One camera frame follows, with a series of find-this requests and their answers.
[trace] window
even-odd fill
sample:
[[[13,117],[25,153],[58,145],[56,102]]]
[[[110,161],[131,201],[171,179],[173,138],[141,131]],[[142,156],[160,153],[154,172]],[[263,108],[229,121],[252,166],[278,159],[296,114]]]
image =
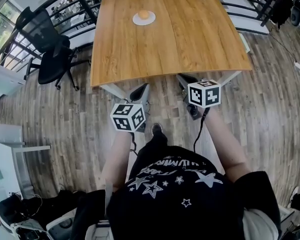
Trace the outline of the window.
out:
[[[9,1],[6,1],[0,9],[0,48],[7,41],[15,28],[15,23],[20,11]]]

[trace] black office chair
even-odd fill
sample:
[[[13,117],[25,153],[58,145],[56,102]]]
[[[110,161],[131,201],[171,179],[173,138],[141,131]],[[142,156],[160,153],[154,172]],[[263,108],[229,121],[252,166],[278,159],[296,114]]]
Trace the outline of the black office chair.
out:
[[[55,86],[60,90],[59,82],[67,73],[74,89],[78,91],[70,69],[85,62],[91,65],[91,61],[84,59],[71,62],[76,57],[77,48],[69,48],[69,38],[57,32],[48,12],[45,9],[32,12],[27,7],[16,20],[15,27],[40,53],[44,53],[40,65],[32,63],[33,58],[29,60],[25,79],[31,68],[39,69],[38,83],[45,85],[57,80]]]

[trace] white plate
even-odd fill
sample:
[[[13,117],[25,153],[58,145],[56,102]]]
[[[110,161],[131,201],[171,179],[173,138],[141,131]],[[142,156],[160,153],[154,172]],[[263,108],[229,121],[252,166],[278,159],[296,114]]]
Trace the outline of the white plate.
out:
[[[149,10],[148,10],[148,13],[149,13],[149,18],[147,18],[147,19],[141,19],[139,17],[138,13],[136,13],[132,18],[133,23],[136,25],[139,25],[139,26],[145,26],[145,25],[151,24],[152,22],[155,21],[156,15],[152,11],[149,11]]]

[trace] black shoe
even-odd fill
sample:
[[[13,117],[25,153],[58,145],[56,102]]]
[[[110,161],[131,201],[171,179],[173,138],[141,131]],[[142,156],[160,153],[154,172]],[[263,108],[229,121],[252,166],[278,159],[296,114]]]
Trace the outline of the black shoe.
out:
[[[155,122],[153,125],[152,125],[152,128],[151,128],[151,134],[152,136],[158,134],[158,133],[162,133],[162,126],[160,123],[157,123]]]

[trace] orange ball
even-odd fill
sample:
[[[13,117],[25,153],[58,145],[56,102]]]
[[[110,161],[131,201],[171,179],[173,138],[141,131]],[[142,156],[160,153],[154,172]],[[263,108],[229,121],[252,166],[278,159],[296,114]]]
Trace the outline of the orange ball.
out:
[[[149,18],[149,12],[147,10],[141,10],[138,12],[138,16],[142,20],[146,20]]]

